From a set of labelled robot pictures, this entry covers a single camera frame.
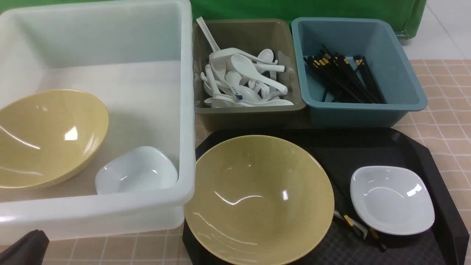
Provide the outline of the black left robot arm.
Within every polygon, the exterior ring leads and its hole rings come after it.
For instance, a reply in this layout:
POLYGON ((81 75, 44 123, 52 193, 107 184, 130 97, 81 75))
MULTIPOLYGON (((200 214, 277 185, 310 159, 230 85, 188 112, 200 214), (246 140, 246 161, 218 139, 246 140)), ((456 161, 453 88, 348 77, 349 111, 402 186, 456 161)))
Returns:
POLYGON ((49 238, 43 230, 32 230, 0 254, 1 265, 42 265, 49 238))

